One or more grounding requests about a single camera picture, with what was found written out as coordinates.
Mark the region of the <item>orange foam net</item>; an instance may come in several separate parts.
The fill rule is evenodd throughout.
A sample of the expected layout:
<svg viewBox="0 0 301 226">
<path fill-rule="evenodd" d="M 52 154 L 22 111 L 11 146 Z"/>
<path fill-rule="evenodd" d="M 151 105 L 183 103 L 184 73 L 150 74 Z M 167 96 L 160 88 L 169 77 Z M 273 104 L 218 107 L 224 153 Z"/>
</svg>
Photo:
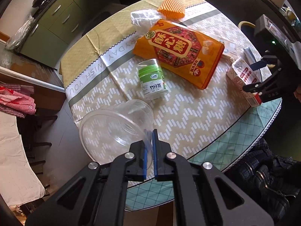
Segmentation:
<svg viewBox="0 0 301 226">
<path fill-rule="evenodd" d="M 167 19 L 181 19 L 185 17 L 184 0 L 164 0 L 157 11 Z"/>
</svg>

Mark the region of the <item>orange candy bag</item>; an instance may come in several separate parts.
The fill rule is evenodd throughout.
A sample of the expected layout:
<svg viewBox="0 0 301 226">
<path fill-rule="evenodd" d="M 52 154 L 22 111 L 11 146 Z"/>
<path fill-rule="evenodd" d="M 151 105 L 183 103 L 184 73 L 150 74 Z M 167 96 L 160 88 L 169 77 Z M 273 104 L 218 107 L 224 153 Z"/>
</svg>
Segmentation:
<svg viewBox="0 0 301 226">
<path fill-rule="evenodd" d="M 162 68 L 198 87 L 207 88 L 219 63 L 224 44 L 175 22 L 159 19 L 141 38 L 133 53 L 157 59 Z"/>
</svg>

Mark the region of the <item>green lower kitchen cabinets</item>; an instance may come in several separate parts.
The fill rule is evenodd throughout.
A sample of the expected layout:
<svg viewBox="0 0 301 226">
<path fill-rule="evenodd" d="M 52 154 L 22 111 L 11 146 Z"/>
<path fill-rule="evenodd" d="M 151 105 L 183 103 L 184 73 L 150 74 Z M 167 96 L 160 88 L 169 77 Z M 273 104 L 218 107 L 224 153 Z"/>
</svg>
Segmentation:
<svg viewBox="0 0 301 226">
<path fill-rule="evenodd" d="M 119 0 L 46 0 L 16 51 L 51 68 L 105 6 Z"/>
</svg>

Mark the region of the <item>green toothpick jar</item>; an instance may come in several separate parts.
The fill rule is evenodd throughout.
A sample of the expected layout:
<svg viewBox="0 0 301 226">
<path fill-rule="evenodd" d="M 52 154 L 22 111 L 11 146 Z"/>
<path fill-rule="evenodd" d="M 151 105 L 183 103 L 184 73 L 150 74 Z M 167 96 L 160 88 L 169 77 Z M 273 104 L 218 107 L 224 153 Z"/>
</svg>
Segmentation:
<svg viewBox="0 0 301 226">
<path fill-rule="evenodd" d="M 154 100 L 168 93 L 164 73 L 157 59 L 139 63 L 137 72 L 145 99 Z"/>
</svg>

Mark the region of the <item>red checked apron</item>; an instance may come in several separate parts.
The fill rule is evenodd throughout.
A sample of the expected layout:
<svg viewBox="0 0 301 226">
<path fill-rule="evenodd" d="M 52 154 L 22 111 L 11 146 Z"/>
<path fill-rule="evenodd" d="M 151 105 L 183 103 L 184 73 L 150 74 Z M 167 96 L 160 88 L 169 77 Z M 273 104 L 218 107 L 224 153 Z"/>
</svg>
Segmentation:
<svg viewBox="0 0 301 226">
<path fill-rule="evenodd" d="M 1 111 L 16 117 L 25 118 L 36 112 L 34 87 L 1 82 Z"/>
</svg>

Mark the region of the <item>white hanging cloth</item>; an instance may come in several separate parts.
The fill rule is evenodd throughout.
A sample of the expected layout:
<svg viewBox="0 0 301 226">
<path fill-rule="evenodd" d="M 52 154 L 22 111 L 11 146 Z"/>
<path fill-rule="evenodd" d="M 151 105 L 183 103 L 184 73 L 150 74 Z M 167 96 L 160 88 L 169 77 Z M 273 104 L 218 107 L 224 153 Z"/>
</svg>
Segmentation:
<svg viewBox="0 0 301 226">
<path fill-rule="evenodd" d="M 1 196 L 13 208 L 42 198 L 45 188 L 29 165 L 16 116 L 1 112 L 0 122 Z"/>
</svg>

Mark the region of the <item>red white milk carton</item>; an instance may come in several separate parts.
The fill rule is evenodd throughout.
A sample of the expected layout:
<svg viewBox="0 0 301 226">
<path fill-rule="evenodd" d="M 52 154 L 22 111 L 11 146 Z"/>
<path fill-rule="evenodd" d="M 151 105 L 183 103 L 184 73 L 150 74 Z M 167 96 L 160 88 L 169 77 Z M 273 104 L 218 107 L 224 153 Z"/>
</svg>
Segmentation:
<svg viewBox="0 0 301 226">
<path fill-rule="evenodd" d="M 238 58 L 232 63 L 226 72 L 226 75 L 238 88 L 251 107 L 261 105 L 262 102 L 257 93 L 246 92 L 243 90 L 243 86 L 258 82 L 258 77 L 242 58 Z"/>
</svg>

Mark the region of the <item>yellow mug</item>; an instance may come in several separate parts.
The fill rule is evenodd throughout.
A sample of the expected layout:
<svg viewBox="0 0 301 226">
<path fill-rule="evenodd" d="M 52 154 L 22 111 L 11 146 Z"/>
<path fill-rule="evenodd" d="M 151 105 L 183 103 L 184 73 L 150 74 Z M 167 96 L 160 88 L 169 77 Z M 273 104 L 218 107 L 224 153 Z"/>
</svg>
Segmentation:
<svg viewBox="0 0 301 226">
<path fill-rule="evenodd" d="M 290 21 L 290 22 L 293 22 L 296 20 L 296 15 L 289 7 L 286 9 L 286 17 L 287 17 L 288 21 Z"/>
</svg>

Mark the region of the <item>toothpaste tube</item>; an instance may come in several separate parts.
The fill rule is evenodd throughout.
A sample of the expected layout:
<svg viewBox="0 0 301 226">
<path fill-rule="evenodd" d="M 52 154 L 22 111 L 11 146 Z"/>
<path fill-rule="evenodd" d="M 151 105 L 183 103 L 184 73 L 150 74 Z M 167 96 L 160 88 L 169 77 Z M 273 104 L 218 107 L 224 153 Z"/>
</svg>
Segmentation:
<svg viewBox="0 0 301 226">
<path fill-rule="evenodd" d="M 243 55 L 248 65 L 256 63 L 256 58 L 249 47 L 243 49 Z"/>
</svg>

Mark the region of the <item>black yellow-rimmed trash bin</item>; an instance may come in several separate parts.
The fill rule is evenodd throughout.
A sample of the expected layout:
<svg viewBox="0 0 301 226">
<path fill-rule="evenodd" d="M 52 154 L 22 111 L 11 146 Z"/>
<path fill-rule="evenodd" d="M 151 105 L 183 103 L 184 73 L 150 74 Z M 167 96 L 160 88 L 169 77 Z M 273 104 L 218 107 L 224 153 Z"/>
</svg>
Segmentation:
<svg viewBox="0 0 301 226">
<path fill-rule="evenodd" d="M 238 23 L 238 28 L 243 32 L 253 32 L 256 28 L 256 25 L 248 21 L 241 21 Z"/>
</svg>

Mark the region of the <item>clear plastic bag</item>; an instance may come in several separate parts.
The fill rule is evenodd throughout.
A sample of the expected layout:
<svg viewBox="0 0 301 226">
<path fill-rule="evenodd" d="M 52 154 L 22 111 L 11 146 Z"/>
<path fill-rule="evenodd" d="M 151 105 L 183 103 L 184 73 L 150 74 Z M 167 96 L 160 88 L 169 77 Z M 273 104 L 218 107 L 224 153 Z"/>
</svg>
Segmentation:
<svg viewBox="0 0 301 226">
<path fill-rule="evenodd" d="M 6 42 L 5 49 L 13 50 L 20 46 L 20 43 L 25 38 L 26 34 L 30 30 L 32 23 L 34 22 L 34 18 L 29 15 L 24 24 L 17 30 L 17 32 Z"/>
</svg>

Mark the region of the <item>clear plastic cup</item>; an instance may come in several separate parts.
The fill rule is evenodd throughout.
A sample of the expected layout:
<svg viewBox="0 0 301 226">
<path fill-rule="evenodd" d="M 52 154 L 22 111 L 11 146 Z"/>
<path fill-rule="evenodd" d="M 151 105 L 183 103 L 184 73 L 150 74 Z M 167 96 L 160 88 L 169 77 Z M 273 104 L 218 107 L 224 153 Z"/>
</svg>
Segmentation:
<svg viewBox="0 0 301 226">
<path fill-rule="evenodd" d="M 149 169 L 153 162 L 153 121 L 151 107 L 142 100 L 132 99 L 88 113 L 80 123 L 80 140 L 86 153 L 99 164 L 112 162 L 128 152 L 132 143 L 142 140 Z"/>
</svg>

